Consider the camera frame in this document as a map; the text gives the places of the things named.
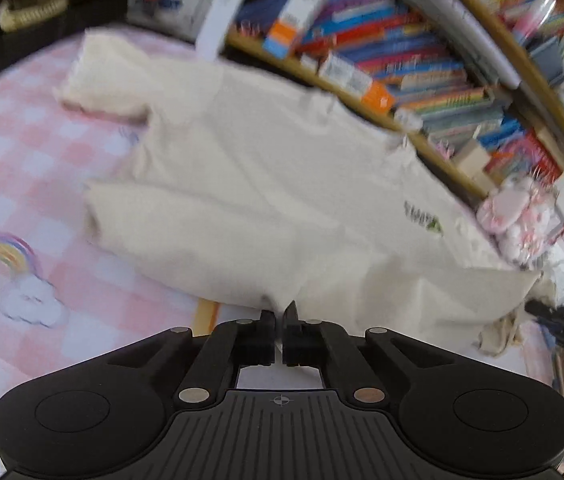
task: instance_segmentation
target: stuffed bunny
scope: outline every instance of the stuffed bunny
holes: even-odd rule
[[[478,223],[495,235],[505,260],[528,264],[544,248],[555,198],[526,176],[506,180],[480,205]]]

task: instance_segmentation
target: metal pin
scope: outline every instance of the metal pin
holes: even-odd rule
[[[384,392],[377,388],[360,388],[353,394],[356,400],[365,404],[374,404],[384,400]]]
[[[187,388],[179,393],[179,400],[183,400],[188,404],[196,404],[204,402],[211,394],[203,388]]]

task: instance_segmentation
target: rainbow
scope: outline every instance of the rainbow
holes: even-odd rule
[[[0,233],[0,261],[8,266],[12,274],[39,276],[37,256],[25,241],[16,236]]]

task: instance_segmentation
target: pink checkered tablecloth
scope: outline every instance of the pink checkered tablecloth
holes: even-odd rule
[[[122,29],[153,54],[190,46]],[[81,190],[110,174],[143,126],[62,108],[53,96],[81,36],[0,75],[0,396],[17,383],[148,337],[193,326],[197,298],[91,245]],[[213,320],[255,317],[223,307]]]

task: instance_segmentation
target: shirt sleeve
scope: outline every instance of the shirt sleeve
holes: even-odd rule
[[[151,57],[114,33],[90,32],[57,97],[87,112],[145,118],[155,111],[184,123],[209,106],[224,70],[196,59]]]

